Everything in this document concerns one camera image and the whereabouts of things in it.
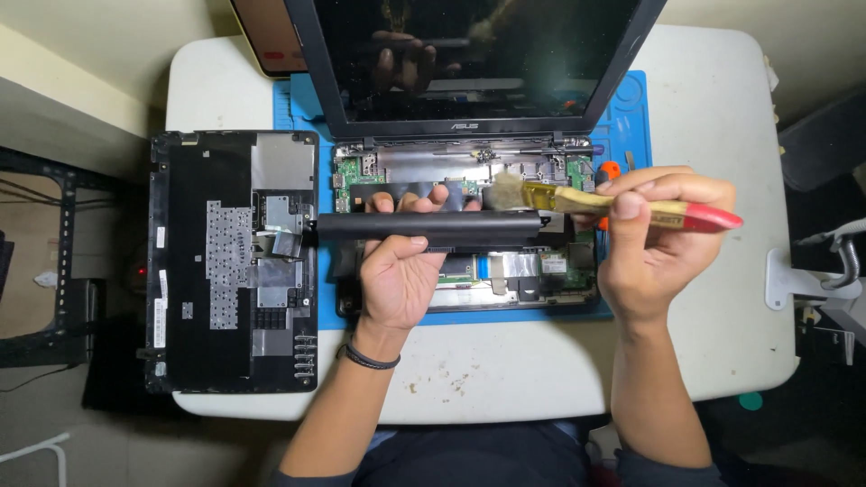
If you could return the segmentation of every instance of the red brush handle tip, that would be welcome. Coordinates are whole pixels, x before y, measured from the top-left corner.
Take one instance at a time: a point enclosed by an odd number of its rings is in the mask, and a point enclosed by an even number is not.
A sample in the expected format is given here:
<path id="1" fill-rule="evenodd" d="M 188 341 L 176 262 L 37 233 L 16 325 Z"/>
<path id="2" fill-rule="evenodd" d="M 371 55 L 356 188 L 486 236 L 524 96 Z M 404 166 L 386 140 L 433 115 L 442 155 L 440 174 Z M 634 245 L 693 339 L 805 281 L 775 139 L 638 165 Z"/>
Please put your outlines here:
<path id="1" fill-rule="evenodd" d="M 691 231 L 715 233 L 740 228 L 743 219 L 730 211 L 720 210 L 712 206 L 690 203 L 686 207 L 686 215 L 682 220 L 682 228 Z"/>

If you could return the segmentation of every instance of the wooden brush handle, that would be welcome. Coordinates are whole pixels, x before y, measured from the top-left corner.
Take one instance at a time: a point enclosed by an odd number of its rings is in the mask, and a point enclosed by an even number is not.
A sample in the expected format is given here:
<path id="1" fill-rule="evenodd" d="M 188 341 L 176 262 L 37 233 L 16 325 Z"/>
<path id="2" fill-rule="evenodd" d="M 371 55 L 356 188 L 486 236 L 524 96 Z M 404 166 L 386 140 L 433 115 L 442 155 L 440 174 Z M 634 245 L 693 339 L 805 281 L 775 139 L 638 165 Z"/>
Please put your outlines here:
<path id="1" fill-rule="evenodd" d="M 557 186 L 553 198 L 556 211 L 560 213 L 591 213 L 606 217 L 613 205 L 612 196 L 582 192 L 567 186 Z M 652 211 L 650 225 L 674 230 L 715 233 L 743 225 L 743 219 L 729 211 L 687 201 L 650 201 L 649 209 Z"/>

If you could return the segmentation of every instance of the brush bristles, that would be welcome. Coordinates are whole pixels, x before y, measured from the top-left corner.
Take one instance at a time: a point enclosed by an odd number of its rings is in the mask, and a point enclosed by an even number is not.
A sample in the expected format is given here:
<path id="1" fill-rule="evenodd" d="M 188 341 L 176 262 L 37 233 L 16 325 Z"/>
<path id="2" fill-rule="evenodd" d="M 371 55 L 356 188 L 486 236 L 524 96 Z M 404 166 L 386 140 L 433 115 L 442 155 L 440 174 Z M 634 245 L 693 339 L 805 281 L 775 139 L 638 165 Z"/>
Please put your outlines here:
<path id="1" fill-rule="evenodd" d="M 490 199 L 494 210 L 525 208 L 523 200 L 523 180 L 510 172 L 500 172 L 494 176 L 490 187 Z"/>

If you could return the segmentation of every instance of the black shirt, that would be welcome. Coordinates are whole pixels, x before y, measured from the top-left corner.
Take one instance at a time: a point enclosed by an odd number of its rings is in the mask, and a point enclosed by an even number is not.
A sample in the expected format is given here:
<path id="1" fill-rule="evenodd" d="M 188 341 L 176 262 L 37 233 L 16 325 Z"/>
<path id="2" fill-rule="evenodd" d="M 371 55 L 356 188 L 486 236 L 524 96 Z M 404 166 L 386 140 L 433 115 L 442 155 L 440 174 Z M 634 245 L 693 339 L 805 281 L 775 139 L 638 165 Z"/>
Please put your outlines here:
<path id="1" fill-rule="evenodd" d="M 723 487 L 714 465 L 688 469 L 617 451 L 625 487 Z M 286 476 L 272 487 L 585 487 L 589 458 L 583 446 L 551 423 L 472 425 L 400 431 L 367 452 L 356 471 L 337 477 Z"/>

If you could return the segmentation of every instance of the black bracelet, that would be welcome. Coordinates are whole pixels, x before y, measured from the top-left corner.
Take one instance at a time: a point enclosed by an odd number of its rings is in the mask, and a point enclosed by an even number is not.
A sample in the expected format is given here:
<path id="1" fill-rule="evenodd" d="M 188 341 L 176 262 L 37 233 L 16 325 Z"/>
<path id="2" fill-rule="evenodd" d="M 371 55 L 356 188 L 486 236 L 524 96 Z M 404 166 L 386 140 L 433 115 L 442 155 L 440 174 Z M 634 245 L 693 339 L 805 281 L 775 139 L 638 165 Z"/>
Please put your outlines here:
<path id="1" fill-rule="evenodd" d="M 400 363 L 400 355 L 398 355 L 397 359 L 393 362 L 380 362 L 378 360 L 373 360 L 370 357 L 365 356 L 364 354 L 360 353 L 358 349 L 355 348 L 355 346 L 353 346 L 351 336 L 349 337 L 349 341 L 344 343 L 343 346 L 337 350 L 337 358 L 339 358 L 340 352 L 346 354 L 346 358 L 355 362 L 356 364 L 362 367 L 374 368 L 376 370 L 388 370 L 390 368 L 396 367 L 397 364 Z"/>

